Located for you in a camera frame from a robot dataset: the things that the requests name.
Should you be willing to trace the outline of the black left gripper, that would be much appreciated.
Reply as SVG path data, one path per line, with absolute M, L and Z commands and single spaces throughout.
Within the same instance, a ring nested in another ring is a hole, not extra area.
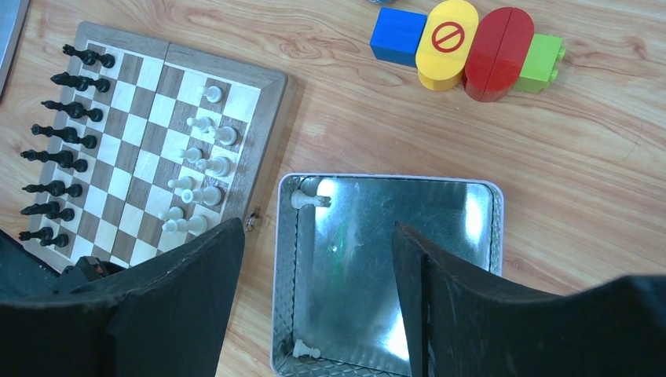
M 123 271 L 111 262 L 88 263 L 84 258 L 59 273 L 1 232 L 1 296 L 33 297 L 67 294 L 77 287 Z

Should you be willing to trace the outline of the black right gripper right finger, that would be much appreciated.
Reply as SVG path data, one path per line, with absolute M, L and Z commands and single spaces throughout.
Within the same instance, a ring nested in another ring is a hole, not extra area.
M 573 295 L 510 280 L 396 223 L 393 270 L 414 376 L 662 376 L 665 278 Z

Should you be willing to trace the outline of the silver metal tin lid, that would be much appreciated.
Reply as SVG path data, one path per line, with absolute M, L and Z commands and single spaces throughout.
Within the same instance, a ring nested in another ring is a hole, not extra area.
M 5 89 L 29 0 L 1 0 L 1 93 Z

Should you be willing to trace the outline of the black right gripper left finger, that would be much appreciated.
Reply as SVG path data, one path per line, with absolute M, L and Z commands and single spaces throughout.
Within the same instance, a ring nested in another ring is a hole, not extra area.
M 214 375 L 244 248 L 230 218 L 65 295 L 2 301 L 2 375 Z

